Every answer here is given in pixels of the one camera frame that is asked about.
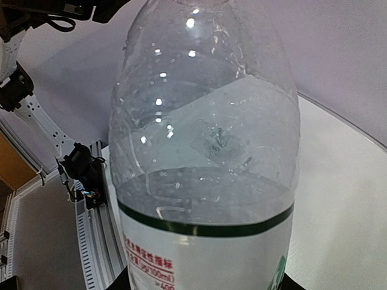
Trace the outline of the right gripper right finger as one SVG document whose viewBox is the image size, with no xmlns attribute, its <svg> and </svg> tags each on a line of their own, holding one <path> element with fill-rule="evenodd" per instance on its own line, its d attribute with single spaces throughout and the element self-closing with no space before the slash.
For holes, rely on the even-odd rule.
<svg viewBox="0 0 387 290">
<path fill-rule="evenodd" d="M 305 288 L 296 283 L 285 273 L 281 282 L 281 290 L 305 290 Z"/>
</svg>

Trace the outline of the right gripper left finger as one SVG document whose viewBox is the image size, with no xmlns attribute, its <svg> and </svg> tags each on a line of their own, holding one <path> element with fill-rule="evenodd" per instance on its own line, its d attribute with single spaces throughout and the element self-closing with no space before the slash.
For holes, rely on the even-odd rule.
<svg viewBox="0 0 387 290">
<path fill-rule="evenodd" d="M 128 267 L 123 269 L 106 290 L 131 290 Z"/>
</svg>

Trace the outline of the clear bottle red white label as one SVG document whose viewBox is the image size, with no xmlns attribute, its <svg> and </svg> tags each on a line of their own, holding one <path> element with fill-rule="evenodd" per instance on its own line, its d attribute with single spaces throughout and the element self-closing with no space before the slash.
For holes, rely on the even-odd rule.
<svg viewBox="0 0 387 290">
<path fill-rule="evenodd" d="M 131 289 L 280 289 L 300 112 L 259 1 L 147 1 L 126 39 L 109 165 Z"/>
</svg>

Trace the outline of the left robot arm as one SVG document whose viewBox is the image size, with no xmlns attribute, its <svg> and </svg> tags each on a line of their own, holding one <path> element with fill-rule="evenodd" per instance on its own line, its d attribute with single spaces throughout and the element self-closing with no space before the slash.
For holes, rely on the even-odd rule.
<svg viewBox="0 0 387 290">
<path fill-rule="evenodd" d="M 1 134 L 36 172 L 108 142 L 125 1 L 1 2 Z"/>
</svg>

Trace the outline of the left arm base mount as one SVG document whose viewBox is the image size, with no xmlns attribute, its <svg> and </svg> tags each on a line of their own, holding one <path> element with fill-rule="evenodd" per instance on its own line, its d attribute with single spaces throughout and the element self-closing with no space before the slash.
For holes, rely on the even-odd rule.
<svg viewBox="0 0 387 290">
<path fill-rule="evenodd" d="M 73 150 L 57 161 L 62 184 L 67 188 L 70 201 L 84 200 L 87 209 L 106 203 L 103 167 L 106 159 L 92 156 L 89 147 L 74 143 Z"/>
</svg>

